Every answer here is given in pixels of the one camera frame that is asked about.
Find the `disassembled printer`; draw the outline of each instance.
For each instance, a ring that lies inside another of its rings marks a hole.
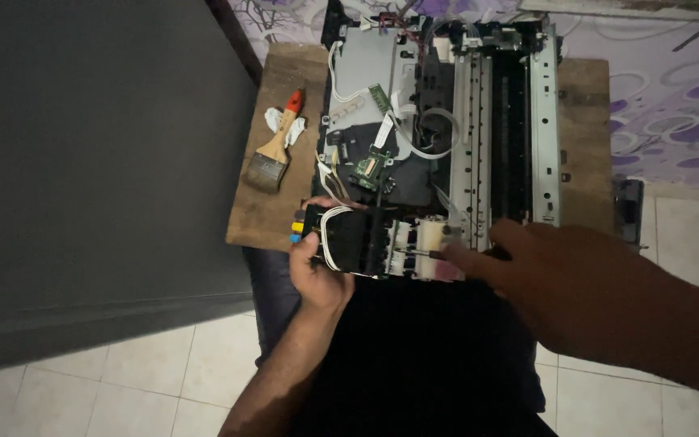
[[[461,280],[423,253],[461,239],[476,250],[506,217],[559,225],[557,66],[546,17],[471,23],[460,15],[345,15],[331,0],[322,44],[330,75],[314,195],[316,258],[373,278]]]

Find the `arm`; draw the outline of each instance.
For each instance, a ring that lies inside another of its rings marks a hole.
[[[311,267],[317,247],[311,233],[291,249],[290,278],[301,293],[301,307],[228,413],[220,437],[283,435],[308,393],[354,291],[351,274]]]
[[[443,255],[508,299],[551,351],[655,373],[699,390],[699,288],[578,226],[500,220],[511,261],[461,246]]]

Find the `bristles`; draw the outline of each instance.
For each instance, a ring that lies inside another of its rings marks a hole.
[[[260,153],[254,154],[242,179],[262,193],[277,194],[286,165]]]

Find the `person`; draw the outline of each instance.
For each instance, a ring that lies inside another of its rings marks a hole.
[[[313,233],[245,248],[262,354],[219,435],[554,435],[536,341],[699,390],[698,287],[583,227],[489,236],[510,260],[446,246],[454,283],[313,268]]]

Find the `wooden board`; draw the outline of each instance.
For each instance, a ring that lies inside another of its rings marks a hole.
[[[263,114],[270,107],[282,109],[298,88],[304,90],[305,103],[301,116],[306,130],[291,145],[290,165],[278,194],[263,194],[239,180],[236,198],[228,219],[225,241],[239,246],[287,250],[293,214],[301,200],[311,193],[315,149],[319,140],[318,125],[328,77],[328,51],[322,46],[297,43],[276,43],[269,46],[263,69],[258,100],[252,115],[242,173],[247,170],[255,150],[274,136]]]
[[[614,230],[611,144],[608,132],[608,61],[564,59],[558,68],[560,164],[570,182],[561,187],[561,225]]]
[[[269,47],[242,172],[255,149],[273,136],[263,118],[266,109],[281,108],[296,88],[305,91],[302,116],[307,129],[290,147],[290,166],[279,194],[262,194],[239,181],[225,237],[228,243],[275,250],[290,246],[293,213],[311,193],[327,60],[321,46],[276,43]],[[558,69],[558,87],[560,148],[567,155],[561,172],[571,175],[571,181],[561,185],[561,223],[613,233],[608,62],[565,59]]]

